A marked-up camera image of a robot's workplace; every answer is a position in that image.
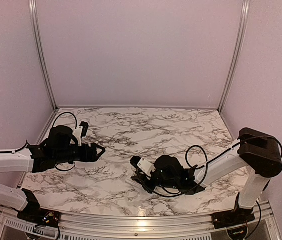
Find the aluminum frame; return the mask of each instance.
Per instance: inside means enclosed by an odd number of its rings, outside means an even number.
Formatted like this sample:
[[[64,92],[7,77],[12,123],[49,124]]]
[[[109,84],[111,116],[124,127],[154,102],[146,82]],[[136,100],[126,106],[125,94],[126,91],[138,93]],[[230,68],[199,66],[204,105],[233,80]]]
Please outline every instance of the aluminum frame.
[[[268,201],[260,204],[262,220],[266,220],[271,240],[281,240],[271,205]],[[103,216],[81,213],[62,212],[60,218],[61,234],[89,236],[95,239],[189,239],[197,235],[224,231],[215,229],[211,214],[200,213],[182,216]],[[259,208],[254,207],[255,221],[259,221]],[[0,237],[6,220],[18,220],[17,212],[6,207],[0,208]]]
[[[250,2],[251,0],[243,0],[240,25],[239,25],[239,30],[237,34],[233,58],[232,58],[231,66],[229,69],[229,73],[227,75],[227,79],[226,79],[223,94],[222,94],[222,97],[219,103],[219,107],[217,109],[220,114],[222,113],[226,105],[226,102],[229,96],[229,92],[230,92],[230,88],[231,88],[231,85],[235,77],[235,73],[236,73],[236,69],[238,66],[238,61],[239,61],[240,54],[242,51],[243,43],[245,40],[247,24],[248,24],[249,9],[250,9]]]
[[[30,10],[30,16],[31,16],[31,21],[32,21],[36,50],[38,53],[38,58],[39,58],[39,62],[40,62],[41,70],[42,70],[44,84],[46,87],[46,91],[49,97],[50,104],[53,110],[56,111],[58,109],[58,106],[57,106],[56,99],[53,93],[53,89],[52,89],[52,85],[51,85],[51,81],[50,81],[50,77],[48,73],[47,63],[46,63],[45,55],[43,51],[36,0],[29,0],[29,10]]]

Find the white wall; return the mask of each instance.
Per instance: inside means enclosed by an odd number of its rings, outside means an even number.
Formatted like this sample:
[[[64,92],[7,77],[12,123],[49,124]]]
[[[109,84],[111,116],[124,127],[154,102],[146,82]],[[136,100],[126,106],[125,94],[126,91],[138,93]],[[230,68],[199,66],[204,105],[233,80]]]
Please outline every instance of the white wall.
[[[252,0],[235,79],[222,115],[235,137],[255,128],[282,142],[282,0]],[[282,234],[282,174],[266,191]]]
[[[0,149],[35,144],[52,113],[32,31],[29,1],[0,1]],[[20,173],[0,174],[15,186]]]
[[[242,0],[38,1],[59,106],[218,107]]]

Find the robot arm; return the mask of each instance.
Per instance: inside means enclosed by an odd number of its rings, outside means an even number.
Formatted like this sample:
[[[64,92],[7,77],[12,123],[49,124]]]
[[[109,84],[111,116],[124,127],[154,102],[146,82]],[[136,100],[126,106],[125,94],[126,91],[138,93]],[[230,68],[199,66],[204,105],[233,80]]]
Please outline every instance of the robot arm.
[[[234,209],[212,215],[214,227],[220,229],[255,220],[253,208],[258,197],[270,179],[282,171],[282,145],[273,136],[243,128],[229,149],[200,168],[196,165],[184,169],[177,158],[168,155],[159,157],[154,164],[138,156],[130,162],[136,168],[136,175],[131,177],[134,185],[141,185],[150,194],[158,194],[156,187],[180,191],[175,196],[164,196],[168,198],[197,194],[225,175],[248,167],[249,177],[236,198]]]
[[[40,145],[26,143],[18,150],[0,151],[0,173],[41,173],[54,169],[58,164],[74,164],[76,161],[96,162],[106,149],[96,143],[90,145],[82,143],[88,127],[88,123],[81,122],[80,126],[73,131],[67,126],[59,125],[50,130],[48,138]],[[0,205],[19,211],[20,219],[34,223],[40,223],[48,212],[40,208],[40,204],[31,191],[2,184],[0,184]],[[58,220],[50,221],[50,226],[55,227],[58,222]]]

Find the black cable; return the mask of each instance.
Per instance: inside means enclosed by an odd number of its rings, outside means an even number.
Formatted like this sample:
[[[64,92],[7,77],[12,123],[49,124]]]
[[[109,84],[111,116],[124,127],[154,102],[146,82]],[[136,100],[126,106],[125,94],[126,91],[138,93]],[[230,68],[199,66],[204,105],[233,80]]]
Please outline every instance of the black cable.
[[[61,232],[60,232],[60,227],[57,226],[57,231],[58,231],[58,235],[57,235],[57,238],[55,240],[59,240],[60,237],[61,237]]]
[[[55,165],[55,169],[58,170],[58,171],[60,171],[60,172],[69,172],[69,171],[71,171],[72,169],[74,169],[74,168],[76,167],[76,163],[73,162],[73,164],[74,164],[73,167],[71,167],[70,169],[65,169],[65,170],[58,168],[58,165],[59,165],[59,164],[57,164],[57,165]]]
[[[208,155],[207,155],[206,151],[205,151],[203,148],[202,148],[202,151],[203,151],[203,153],[204,153],[205,161],[208,162]],[[205,173],[204,173],[204,176],[203,176],[202,180],[201,180],[196,186],[194,186],[193,188],[191,188],[191,189],[189,189],[189,190],[187,190],[187,191],[185,191],[185,192],[178,193],[177,195],[173,195],[173,196],[166,196],[166,195],[163,195],[163,194],[161,194],[161,193],[159,193],[159,192],[152,191],[152,190],[143,182],[143,180],[141,179],[139,170],[140,170],[140,169],[138,169],[138,170],[136,171],[136,175],[138,176],[141,185],[142,185],[144,188],[146,188],[147,191],[152,192],[152,193],[154,193],[154,194],[156,194],[156,195],[158,195],[158,196],[160,196],[160,197],[171,199],[171,198],[176,198],[176,197],[185,195],[185,194],[187,194],[187,193],[193,191],[193,190],[196,189],[197,187],[199,187],[199,186],[204,182],[204,180],[205,180],[206,177],[207,177],[207,174],[208,174],[208,165],[206,165]]]
[[[191,147],[189,147],[185,153],[185,161],[186,161],[186,164],[191,168],[193,169],[195,166],[191,166],[189,161],[188,161],[188,154],[190,152],[191,149],[194,149],[194,148],[199,148],[201,149],[202,152],[205,152],[205,150],[203,149],[203,147],[199,146],[199,145],[193,145]]]
[[[180,191],[178,193],[174,193],[174,192],[170,192],[168,190],[166,190],[164,187],[162,187],[163,191],[165,191],[167,194],[171,194],[171,195],[178,195],[180,194]]]
[[[25,149],[29,145],[28,140],[25,141],[25,145],[17,150],[14,151],[0,151],[0,154],[12,154],[13,152],[18,153]]]
[[[255,139],[263,139],[263,138],[266,138],[266,139],[273,139],[277,142],[277,144],[280,146],[280,150],[281,150],[281,154],[280,154],[280,157],[282,158],[282,144],[281,142],[276,139],[274,136],[254,136],[254,137],[251,137],[251,138],[248,138],[246,140],[242,140],[236,144],[234,144],[231,148],[228,148],[227,150],[225,150],[224,152],[222,152],[221,154],[219,154],[218,156],[216,156],[215,158],[213,158],[212,160],[208,161],[207,162],[207,165],[209,165],[210,163],[214,162],[215,160],[217,160],[218,158],[222,157],[224,154],[226,154],[227,152],[229,152],[231,149],[234,149],[235,147],[239,146],[240,144],[242,143],[246,143],[247,141],[251,141],[251,140],[255,140]],[[200,167],[197,167],[196,170],[200,170],[200,169],[203,169],[205,166],[200,166]]]
[[[259,218],[259,221],[257,222],[257,225],[256,225],[255,228],[253,229],[253,231],[245,238],[246,240],[247,240],[248,238],[250,238],[252,234],[255,233],[255,231],[257,230],[257,228],[259,227],[259,225],[260,225],[260,223],[261,223],[261,218],[262,218],[261,206],[260,206],[260,204],[258,203],[258,201],[256,201],[256,204],[257,204],[257,206],[259,207],[259,210],[260,210],[260,218]]]
[[[241,140],[240,142],[234,144],[234,145],[232,146],[232,148],[235,148],[236,146],[238,146],[238,145],[240,145],[240,144],[242,144],[242,143],[246,143],[247,141],[251,141],[251,140],[255,140],[255,139],[272,139],[272,140],[276,141],[277,144],[280,146],[280,149],[281,149],[280,157],[282,158],[282,144],[281,144],[281,142],[280,142],[278,139],[276,139],[274,136],[254,136],[254,137],[248,138],[248,139],[246,139],[246,140]]]
[[[72,115],[72,116],[74,117],[74,119],[75,119],[75,128],[78,127],[78,119],[77,119],[76,115],[74,115],[72,112],[66,111],[66,112],[63,112],[63,113],[61,113],[59,116],[56,117],[56,119],[54,120],[54,122],[53,122],[53,124],[52,124],[52,128],[55,126],[56,121],[58,120],[58,118],[61,117],[62,115],[65,115],[65,114],[70,114],[70,115]]]

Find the marble table surface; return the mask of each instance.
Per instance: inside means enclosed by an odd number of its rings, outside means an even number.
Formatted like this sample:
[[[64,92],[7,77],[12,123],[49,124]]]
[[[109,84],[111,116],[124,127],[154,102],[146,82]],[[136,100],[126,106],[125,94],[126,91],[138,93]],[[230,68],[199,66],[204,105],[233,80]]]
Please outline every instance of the marble table surface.
[[[209,159],[231,143],[231,136],[215,110],[166,108],[63,108],[90,127],[85,143],[97,143],[106,153],[94,163],[77,162],[68,172],[51,169],[28,173],[22,187],[33,191],[43,208],[106,216],[178,216],[231,209],[248,172],[239,169],[195,195],[163,198],[126,183],[133,175],[130,159],[155,161],[161,155],[177,157],[184,167],[185,152],[201,145]],[[71,115],[57,125],[75,126]],[[205,162],[199,151],[189,155],[192,165]],[[60,168],[72,165],[63,164]]]

